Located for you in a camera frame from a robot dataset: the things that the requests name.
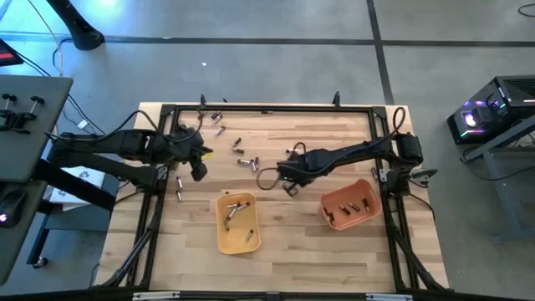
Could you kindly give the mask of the black pedestal stand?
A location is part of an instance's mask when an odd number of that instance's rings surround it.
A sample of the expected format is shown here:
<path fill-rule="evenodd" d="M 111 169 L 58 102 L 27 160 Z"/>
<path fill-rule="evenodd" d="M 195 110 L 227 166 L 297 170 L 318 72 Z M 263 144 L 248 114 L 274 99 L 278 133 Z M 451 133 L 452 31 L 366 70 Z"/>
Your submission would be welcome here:
<path fill-rule="evenodd" d="M 85 20 L 70 0 L 46 1 L 64 22 L 78 50 L 93 50 L 104 43 L 104 35 Z"/>

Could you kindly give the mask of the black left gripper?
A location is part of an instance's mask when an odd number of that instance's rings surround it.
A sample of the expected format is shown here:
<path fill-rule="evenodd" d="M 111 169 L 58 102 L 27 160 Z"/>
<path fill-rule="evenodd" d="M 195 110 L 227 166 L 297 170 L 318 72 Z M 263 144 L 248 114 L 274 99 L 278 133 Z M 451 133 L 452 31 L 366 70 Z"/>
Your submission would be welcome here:
<path fill-rule="evenodd" d="M 201 145 L 199 130 L 193 127 L 178 125 L 166 138 L 171 148 L 171 160 L 176 163 L 197 166 L 204 161 L 205 154 L 212 153 L 211 148 Z"/>

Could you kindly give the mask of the orange plastic bin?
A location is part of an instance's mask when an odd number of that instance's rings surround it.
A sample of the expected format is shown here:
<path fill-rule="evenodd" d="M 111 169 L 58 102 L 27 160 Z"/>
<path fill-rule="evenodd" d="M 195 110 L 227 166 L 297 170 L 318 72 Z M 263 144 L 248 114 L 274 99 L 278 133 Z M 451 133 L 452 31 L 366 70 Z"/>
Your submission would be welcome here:
<path fill-rule="evenodd" d="M 364 209 L 363 198 L 366 198 L 369 203 L 369 212 Z M 359 207 L 361 209 L 360 212 L 350 207 L 349 202 Z M 349 209 L 351 214 L 349 216 L 346 215 L 340 210 L 339 205 L 343 205 Z M 330 224 L 329 216 L 324 214 L 322 207 L 325 207 L 329 213 L 334 214 L 335 227 Z M 343 231 L 377 217 L 382 213 L 383 206 L 381 198 L 371 184 L 364 179 L 359 179 L 351 185 L 323 194 L 320 197 L 319 211 L 332 229 Z"/>

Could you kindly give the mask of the white frame bracket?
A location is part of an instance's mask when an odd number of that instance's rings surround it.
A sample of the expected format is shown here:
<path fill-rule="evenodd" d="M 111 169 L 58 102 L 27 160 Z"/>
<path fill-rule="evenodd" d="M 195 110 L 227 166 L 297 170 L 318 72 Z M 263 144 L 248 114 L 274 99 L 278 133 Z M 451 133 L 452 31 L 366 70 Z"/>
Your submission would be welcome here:
<path fill-rule="evenodd" d="M 411 295 L 397 293 L 367 293 L 366 301 L 414 301 Z"/>
<path fill-rule="evenodd" d="M 174 300 L 181 297 L 180 291 L 151 291 L 138 292 L 132 295 L 132 301 L 162 301 Z"/>

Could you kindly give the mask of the black computer tower with lights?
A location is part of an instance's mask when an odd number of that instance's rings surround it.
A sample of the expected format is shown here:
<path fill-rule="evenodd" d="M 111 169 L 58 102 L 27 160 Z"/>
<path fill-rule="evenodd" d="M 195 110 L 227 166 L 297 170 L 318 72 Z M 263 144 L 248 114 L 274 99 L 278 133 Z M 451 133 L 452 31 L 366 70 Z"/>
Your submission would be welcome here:
<path fill-rule="evenodd" d="M 535 115 L 535 74 L 496 76 L 446 120 L 457 145 L 485 143 Z"/>

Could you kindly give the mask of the black computer mouse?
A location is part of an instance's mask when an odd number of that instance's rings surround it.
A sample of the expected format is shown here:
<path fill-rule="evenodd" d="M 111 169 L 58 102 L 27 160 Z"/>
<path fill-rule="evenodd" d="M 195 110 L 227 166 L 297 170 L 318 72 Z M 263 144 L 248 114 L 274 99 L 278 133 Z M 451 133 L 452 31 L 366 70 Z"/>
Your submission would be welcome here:
<path fill-rule="evenodd" d="M 15 227 L 21 219 L 26 191 L 14 190 L 0 199 L 0 227 Z"/>

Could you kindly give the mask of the yellow plastic bin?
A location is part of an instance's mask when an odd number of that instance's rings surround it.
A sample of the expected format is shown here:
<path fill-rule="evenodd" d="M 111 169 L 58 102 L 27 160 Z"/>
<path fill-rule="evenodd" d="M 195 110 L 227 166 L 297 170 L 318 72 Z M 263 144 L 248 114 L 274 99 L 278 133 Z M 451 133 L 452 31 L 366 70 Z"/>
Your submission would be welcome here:
<path fill-rule="evenodd" d="M 250 202 L 251 205 L 241 211 L 236 211 L 232 219 L 228 221 L 230 231 L 227 232 L 223 223 L 233 209 L 227 208 L 227 205 L 235 203 L 242 205 L 246 202 Z M 227 255 L 250 253 L 260 247 L 262 239 L 257 216 L 257 199 L 252 193 L 239 192 L 220 196 L 216 201 L 216 219 L 217 245 L 222 253 Z M 251 229 L 254 233 L 246 242 L 246 235 Z"/>

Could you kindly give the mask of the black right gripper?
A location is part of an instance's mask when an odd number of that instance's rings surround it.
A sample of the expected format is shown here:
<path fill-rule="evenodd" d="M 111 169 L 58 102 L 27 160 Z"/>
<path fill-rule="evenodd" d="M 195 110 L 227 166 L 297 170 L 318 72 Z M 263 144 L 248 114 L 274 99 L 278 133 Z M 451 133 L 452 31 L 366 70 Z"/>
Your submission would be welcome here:
<path fill-rule="evenodd" d="M 330 151 L 314 149 L 301 155 L 292 154 L 287 160 L 277 163 L 279 177 L 305 187 L 320 176 L 329 173 Z"/>

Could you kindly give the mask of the white printed box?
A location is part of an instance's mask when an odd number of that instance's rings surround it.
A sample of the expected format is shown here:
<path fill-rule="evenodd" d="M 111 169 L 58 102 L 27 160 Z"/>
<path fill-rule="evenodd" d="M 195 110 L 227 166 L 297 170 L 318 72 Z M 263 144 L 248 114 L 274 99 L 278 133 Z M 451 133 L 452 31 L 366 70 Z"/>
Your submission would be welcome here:
<path fill-rule="evenodd" d="M 63 168 L 63 171 L 68 172 L 71 176 L 75 176 L 80 180 L 87 181 L 88 183 L 101 188 L 104 182 L 105 173 L 89 169 L 87 167 L 78 166 Z M 89 203 L 79 199 L 78 197 L 68 194 L 65 191 L 54 188 L 49 197 L 49 201 L 55 204 L 63 206 L 64 211 L 72 210 L 77 207 L 88 206 Z"/>

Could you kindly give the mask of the black clamp mount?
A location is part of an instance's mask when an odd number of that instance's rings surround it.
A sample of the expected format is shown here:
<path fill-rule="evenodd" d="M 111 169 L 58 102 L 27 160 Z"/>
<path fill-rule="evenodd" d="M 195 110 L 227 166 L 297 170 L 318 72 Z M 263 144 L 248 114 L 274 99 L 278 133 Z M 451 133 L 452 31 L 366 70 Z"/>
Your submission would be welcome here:
<path fill-rule="evenodd" d="M 44 105 L 45 100 L 38 96 L 32 96 L 30 99 L 33 106 L 29 112 L 16 113 L 9 109 L 11 103 L 15 103 L 18 98 L 14 94 L 2 94 L 2 98 L 7 101 L 3 110 L 0 110 L 0 118 L 4 118 L 4 122 L 0 125 L 0 132 L 13 131 L 22 135 L 29 135 L 30 130 L 24 128 L 27 121 L 36 120 L 37 116 L 34 111 L 38 105 Z"/>

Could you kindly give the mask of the grey side desk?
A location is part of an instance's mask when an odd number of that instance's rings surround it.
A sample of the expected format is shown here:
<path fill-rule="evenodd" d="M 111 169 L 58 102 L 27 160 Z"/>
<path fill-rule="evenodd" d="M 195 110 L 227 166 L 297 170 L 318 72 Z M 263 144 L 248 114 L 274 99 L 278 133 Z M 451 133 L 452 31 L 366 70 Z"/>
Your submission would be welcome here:
<path fill-rule="evenodd" d="M 0 286 L 7 282 L 13 270 L 48 185 L 108 211 L 115 205 L 114 197 L 107 191 L 41 160 L 48 142 L 45 133 L 56 125 L 72 85 L 73 80 L 66 77 L 0 75 L 0 97 L 16 96 L 15 111 L 29 112 L 33 96 L 44 99 L 35 111 L 37 118 L 25 127 L 27 134 L 12 130 L 0 132 L 0 198 L 9 191 L 25 192 L 17 224 L 2 227 L 8 219 L 0 217 Z"/>

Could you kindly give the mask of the grey table clamp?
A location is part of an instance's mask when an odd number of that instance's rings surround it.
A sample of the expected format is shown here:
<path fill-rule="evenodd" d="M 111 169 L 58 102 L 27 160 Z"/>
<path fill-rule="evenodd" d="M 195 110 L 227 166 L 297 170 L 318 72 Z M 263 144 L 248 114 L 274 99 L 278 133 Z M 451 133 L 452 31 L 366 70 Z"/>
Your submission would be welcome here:
<path fill-rule="evenodd" d="M 428 186 L 430 179 L 438 172 L 437 169 L 419 169 L 410 173 L 410 179 L 420 185 Z"/>

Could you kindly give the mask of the black device with red screen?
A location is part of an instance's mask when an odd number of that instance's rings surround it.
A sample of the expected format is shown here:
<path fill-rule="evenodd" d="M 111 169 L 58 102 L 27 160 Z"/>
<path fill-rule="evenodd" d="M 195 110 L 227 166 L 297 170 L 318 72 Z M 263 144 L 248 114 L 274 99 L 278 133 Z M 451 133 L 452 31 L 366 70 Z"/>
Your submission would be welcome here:
<path fill-rule="evenodd" d="M 23 59 L 0 38 L 0 67 L 18 64 L 23 64 Z"/>

